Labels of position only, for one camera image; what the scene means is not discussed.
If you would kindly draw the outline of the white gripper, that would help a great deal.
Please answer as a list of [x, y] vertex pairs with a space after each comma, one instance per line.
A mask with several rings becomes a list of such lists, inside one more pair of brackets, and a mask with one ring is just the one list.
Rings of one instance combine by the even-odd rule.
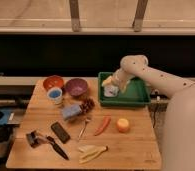
[[125, 93], [127, 89], [127, 83], [134, 78], [134, 75], [126, 72], [124, 69], [119, 68], [114, 72], [112, 76], [107, 77], [105, 80], [103, 80], [101, 86], [105, 87], [107, 85], [111, 85], [112, 82], [120, 87], [120, 91], [122, 93]]

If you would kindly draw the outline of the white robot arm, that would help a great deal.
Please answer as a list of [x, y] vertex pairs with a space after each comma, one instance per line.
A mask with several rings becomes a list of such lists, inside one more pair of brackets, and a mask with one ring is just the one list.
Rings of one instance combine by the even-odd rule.
[[128, 55], [102, 85], [125, 91], [133, 77], [141, 78], [169, 98], [161, 171], [195, 171], [195, 81], [149, 67], [144, 55]]

